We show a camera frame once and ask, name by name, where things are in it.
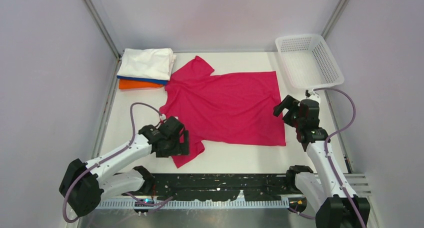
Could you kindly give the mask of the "pink t shirt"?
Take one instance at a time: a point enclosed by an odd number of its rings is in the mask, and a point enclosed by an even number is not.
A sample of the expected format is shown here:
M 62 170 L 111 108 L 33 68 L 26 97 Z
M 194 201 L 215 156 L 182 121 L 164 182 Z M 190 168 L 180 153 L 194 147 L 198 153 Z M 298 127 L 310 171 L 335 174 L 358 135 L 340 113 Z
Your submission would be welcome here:
M 177 168 L 205 151 L 203 141 L 285 146 L 284 123 L 274 116 L 281 102 L 277 74 L 235 72 L 216 75 L 196 56 L 171 75 L 160 112 L 176 117 L 189 132 L 188 155 L 174 156 Z

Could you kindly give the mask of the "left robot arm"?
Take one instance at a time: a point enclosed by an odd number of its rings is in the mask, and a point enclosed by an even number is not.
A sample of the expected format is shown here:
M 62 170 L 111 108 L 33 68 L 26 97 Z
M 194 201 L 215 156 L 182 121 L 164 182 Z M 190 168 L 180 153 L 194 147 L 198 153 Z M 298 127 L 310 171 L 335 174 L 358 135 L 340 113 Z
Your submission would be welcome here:
M 68 165 L 59 186 L 64 197 L 63 213 L 71 207 L 77 217 L 84 217 L 109 198 L 127 192 L 148 195 L 156 181 L 145 167 L 120 171 L 151 154 L 168 158 L 189 153 L 189 131 L 174 116 L 159 127 L 145 125 L 134 130 L 130 140 L 116 149 L 85 162 L 77 158 Z

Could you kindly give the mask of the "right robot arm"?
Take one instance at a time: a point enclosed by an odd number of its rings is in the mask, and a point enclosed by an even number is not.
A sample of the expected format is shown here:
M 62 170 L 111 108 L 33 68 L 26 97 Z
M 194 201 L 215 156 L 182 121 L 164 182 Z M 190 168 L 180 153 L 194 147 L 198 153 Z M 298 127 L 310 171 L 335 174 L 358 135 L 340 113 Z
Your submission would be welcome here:
M 315 212 L 316 227 L 365 228 L 371 205 L 358 196 L 333 159 L 330 135 L 320 126 L 319 114 L 320 103 L 311 96 L 297 100 L 287 95 L 273 108 L 274 116 L 283 115 L 284 123 L 295 129 L 297 141 L 316 169 L 290 167 L 285 186 L 291 193 L 302 192 Z

